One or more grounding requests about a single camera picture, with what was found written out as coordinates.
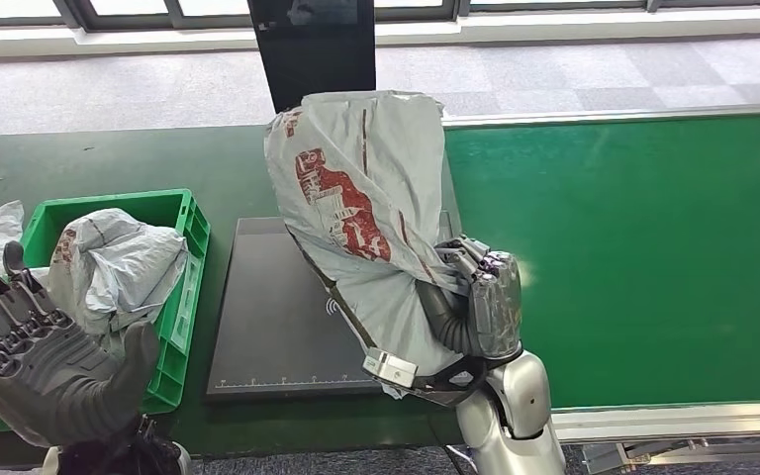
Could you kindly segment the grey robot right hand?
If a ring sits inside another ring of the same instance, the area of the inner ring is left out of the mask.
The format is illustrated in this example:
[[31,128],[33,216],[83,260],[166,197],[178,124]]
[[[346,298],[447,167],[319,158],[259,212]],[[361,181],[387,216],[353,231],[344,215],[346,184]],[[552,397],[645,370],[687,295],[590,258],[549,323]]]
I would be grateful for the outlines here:
[[497,360],[518,352],[522,283],[517,259],[465,235],[438,244],[435,251],[455,269],[466,293],[416,283],[433,337],[466,356]]

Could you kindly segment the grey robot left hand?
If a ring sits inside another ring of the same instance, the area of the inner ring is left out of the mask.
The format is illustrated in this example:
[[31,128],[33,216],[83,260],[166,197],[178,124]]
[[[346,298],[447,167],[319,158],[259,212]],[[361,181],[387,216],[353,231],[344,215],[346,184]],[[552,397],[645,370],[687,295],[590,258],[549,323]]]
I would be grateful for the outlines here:
[[160,350],[154,326],[130,326],[117,360],[55,305],[23,252],[16,241],[3,249],[0,419],[42,447],[114,437],[140,415]]

